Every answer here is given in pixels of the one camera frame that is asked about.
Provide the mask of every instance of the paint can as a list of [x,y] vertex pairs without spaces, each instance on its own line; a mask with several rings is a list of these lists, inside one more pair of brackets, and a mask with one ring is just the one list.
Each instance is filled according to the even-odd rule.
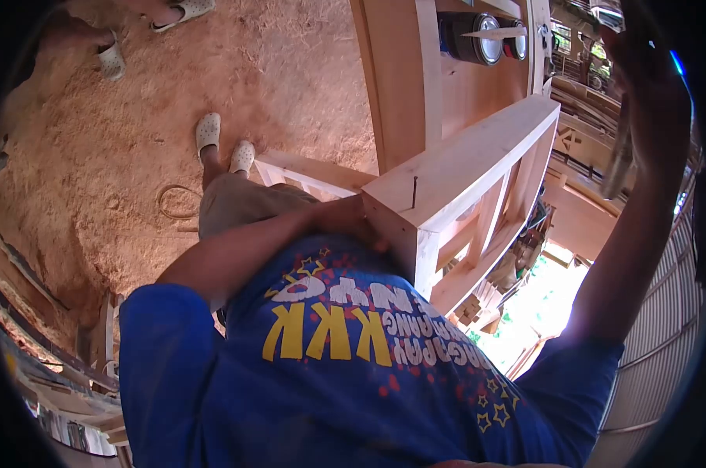
[[[497,17],[502,28],[523,28],[524,23],[518,19]],[[503,54],[516,60],[524,60],[527,56],[527,36],[507,37],[503,40]]]
[[496,18],[487,13],[439,11],[439,40],[441,51],[461,61],[485,66],[495,65],[501,58],[502,42],[462,34],[499,27]]

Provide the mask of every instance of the sawdust floor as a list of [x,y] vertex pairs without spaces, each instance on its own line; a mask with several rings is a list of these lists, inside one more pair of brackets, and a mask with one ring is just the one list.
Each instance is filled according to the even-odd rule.
[[[127,295],[154,281],[197,241],[196,220],[165,217],[156,197],[174,183],[202,193],[194,128],[205,113],[223,118],[226,158],[246,138],[258,153],[376,173],[347,0],[219,0],[164,34],[110,0],[70,10],[117,32],[126,75],[104,80],[89,48],[39,55],[2,119],[0,233],[70,309],[35,322],[71,353],[77,325],[97,322],[107,288]],[[163,204],[193,213],[198,202],[182,191]]]

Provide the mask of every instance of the corrugated metal wall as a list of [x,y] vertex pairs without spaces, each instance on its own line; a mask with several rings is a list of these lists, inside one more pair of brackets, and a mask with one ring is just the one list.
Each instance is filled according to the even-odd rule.
[[690,219],[683,213],[626,338],[589,468],[625,465],[678,386],[699,328],[702,292],[694,276]]

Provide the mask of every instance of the rope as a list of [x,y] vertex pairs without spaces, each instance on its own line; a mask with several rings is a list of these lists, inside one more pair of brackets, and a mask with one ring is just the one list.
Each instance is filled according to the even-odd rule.
[[155,199],[155,203],[158,205],[158,210],[165,217],[170,218],[172,220],[183,221],[183,220],[193,220],[194,218],[197,218],[199,216],[199,208],[197,208],[197,211],[193,214],[183,214],[183,215],[171,214],[163,209],[163,196],[172,190],[186,190],[187,192],[191,193],[192,195],[195,195],[198,199],[202,199],[202,196],[199,193],[195,192],[194,190],[191,190],[183,185],[179,185],[178,183],[171,183],[169,185],[164,186],[161,189],[161,191],[158,192],[158,196]]

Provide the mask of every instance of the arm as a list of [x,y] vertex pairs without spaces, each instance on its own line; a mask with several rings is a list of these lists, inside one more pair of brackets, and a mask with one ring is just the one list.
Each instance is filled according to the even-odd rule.
[[663,47],[640,46],[626,33],[616,35],[602,29],[606,48],[623,72],[621,78],[630,97],[637,181],[577,292],[563,334],[623,342],[639,313],[672,226],[689,145],[690,99]]
[[156,283],[191,288],[208,304],[225,303],[277,252],[315,231],[350,234],[377,249],[359,196],[310,205],[270,220],[229,229],[190,247]]

